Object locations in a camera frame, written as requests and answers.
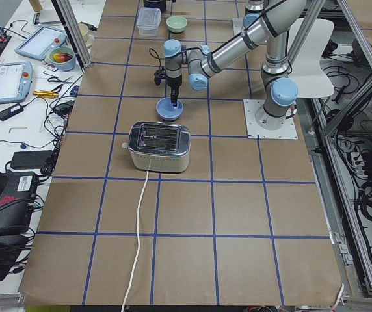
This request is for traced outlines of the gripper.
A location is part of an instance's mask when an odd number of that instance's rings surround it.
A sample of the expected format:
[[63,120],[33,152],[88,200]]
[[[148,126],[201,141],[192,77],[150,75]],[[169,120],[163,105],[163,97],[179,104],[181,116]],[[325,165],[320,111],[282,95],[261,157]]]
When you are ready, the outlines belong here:
[[178,106],[178,95],[179,88],[182,85],[182,76],[179,77],[168,77],[167,84],[171,89],[170,102],[174,107]]

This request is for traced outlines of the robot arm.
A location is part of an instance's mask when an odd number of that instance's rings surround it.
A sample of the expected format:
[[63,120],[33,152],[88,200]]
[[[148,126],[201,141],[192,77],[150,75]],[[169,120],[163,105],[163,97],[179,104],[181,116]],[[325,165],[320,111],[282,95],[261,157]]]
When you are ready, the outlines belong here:
[[302,14],[305,1],[264,1],[262,10],[247,14],[241,31],[215,50],[206,45],[187,47],[179,40],[170,39],[163,44],[164,65],[155,72],[155,83],[166,80],[170,95],[157,102],[158,115],[166,121],[178,119],[183,112],[179,100],[182,84],[182,67],[188,68],[188,84],[193,90],[204,90],[209,79],[230,64],[267,44],[267,54],[262,64],[261,78],[268,101],[277,109],[283,105],[273,89],[282,82],[293,84],[289,78],[291,64],[287,56],[289,30]]
[[243,29],[249,29],[256,23],[265,25],[262,13],[269,5],[269,0],[249,1],[245,7],[245,16],[243,18]]

